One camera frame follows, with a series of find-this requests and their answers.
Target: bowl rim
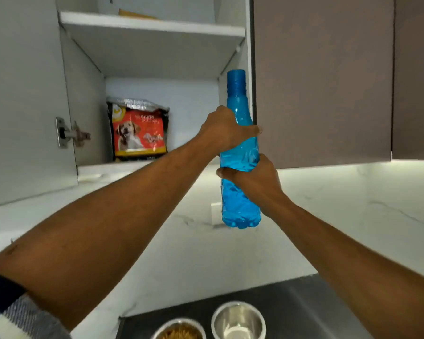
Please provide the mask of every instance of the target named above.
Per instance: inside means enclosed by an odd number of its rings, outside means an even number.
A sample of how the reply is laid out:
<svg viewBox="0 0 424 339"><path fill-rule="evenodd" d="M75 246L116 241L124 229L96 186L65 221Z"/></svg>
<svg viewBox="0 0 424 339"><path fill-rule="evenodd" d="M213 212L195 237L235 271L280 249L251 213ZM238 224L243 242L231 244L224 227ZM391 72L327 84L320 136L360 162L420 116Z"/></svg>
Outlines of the bowl rim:
<svg viewBox="0 0 424 339"><path fill-rule="evenodd" d="M157 331L154 332L154 334L151 336L151 339L156 339L164 330L166 330L171 325L175 324L189 324L193 327L196 327L203 337L203 339L206 339L206 331L204 330L203 326L196 320L190 319L190 318L175 318L170 321L165 322L163 325L161 325Z"/></svg>
<svg viewBox="0 0 424 339"><path fill-rule="evenodd" d="M262 323L262 330L261 330L261 334L259 335L258 338L256 339L265 339L265 334L267 332L266 327L265 327L265 319L262 316L261 312L253 305L247 303L247 302L243 302L243 301L229 301L226 303L223 303L220 307L218 307L214 314L212 315L212 320L211 320L211 329L212 329L212 335L215 339L222 339L221 337L218 336L218 334L215 331L215 320L216 317L218 316L218 314L221 313L221 311L223 311L225 308L228 308L230 306L239 306L239 305L243 305L245 307L250 308L252 311L254 311L254 313L256 313L258 315L258 317L261 319L261 323Z"/></svg>

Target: person's left arm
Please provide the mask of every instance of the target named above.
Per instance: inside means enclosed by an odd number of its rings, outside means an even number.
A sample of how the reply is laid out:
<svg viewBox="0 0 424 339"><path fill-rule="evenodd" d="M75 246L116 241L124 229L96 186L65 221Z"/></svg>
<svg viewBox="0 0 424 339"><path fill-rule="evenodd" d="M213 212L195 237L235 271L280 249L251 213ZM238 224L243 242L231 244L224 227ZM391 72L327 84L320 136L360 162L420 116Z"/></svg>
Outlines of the person's left arm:
<svg viewBox="0 0 424 339"><path fill-rule="evenodd" d="M0 275L72 330L123 278L206 165L258 134L258 126L239 126L231 110L218 107L184 146L74 201L9 245L0 252Z"/></svg>

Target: stainless steel bowl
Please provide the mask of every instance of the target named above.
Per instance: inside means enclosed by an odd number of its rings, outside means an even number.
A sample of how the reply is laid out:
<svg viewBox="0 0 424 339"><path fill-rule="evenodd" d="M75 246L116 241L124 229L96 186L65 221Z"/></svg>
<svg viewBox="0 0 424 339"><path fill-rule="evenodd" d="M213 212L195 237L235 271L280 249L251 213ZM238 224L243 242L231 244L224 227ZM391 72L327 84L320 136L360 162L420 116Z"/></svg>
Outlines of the stainless steel bowl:
<svg viewBox="0 0 424 339"><path fill-rule="evenodd" d="M180 327L187 328L194 333L196 332L199 338L206 339L206 332L204 332L204 328L199 322L188 318L177 318L166 322L153 334L151 339L161 339L168 332Z"/></svg>
<svg viewBox="0 0 424 339"><path fill-rule="evenodd" d="M212 316L215 339L265 339L265 333L261 312L245 302L227 302Z"/></svg>

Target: plaid shirt sleeve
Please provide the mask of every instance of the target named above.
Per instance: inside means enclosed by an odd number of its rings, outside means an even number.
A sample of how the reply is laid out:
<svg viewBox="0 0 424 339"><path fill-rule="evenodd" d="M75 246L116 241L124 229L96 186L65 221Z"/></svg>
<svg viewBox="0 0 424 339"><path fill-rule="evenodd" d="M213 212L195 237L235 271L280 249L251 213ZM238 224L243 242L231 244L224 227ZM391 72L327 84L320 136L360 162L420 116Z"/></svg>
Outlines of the plaid shirt sleeve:
<svg viewBox="0 0 424 339"><path fill-rule="evenodd" d="M0 339L70 339L60 321L39 309L26 292L0 276Z"/></svg>

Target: yellow logo on bag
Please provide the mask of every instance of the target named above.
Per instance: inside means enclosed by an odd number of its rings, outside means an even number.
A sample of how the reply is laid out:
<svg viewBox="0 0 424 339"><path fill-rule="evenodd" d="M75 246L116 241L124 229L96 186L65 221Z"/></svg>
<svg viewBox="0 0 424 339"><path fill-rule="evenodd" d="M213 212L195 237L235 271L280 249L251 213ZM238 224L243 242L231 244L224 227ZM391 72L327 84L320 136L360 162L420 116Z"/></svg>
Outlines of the yellow logo on bag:
<svg viewBox="0 0 424 339"><path fill-rule="evenodd" d="M113 104L112 122L121 121L126 114L126 108Z"/></svg>

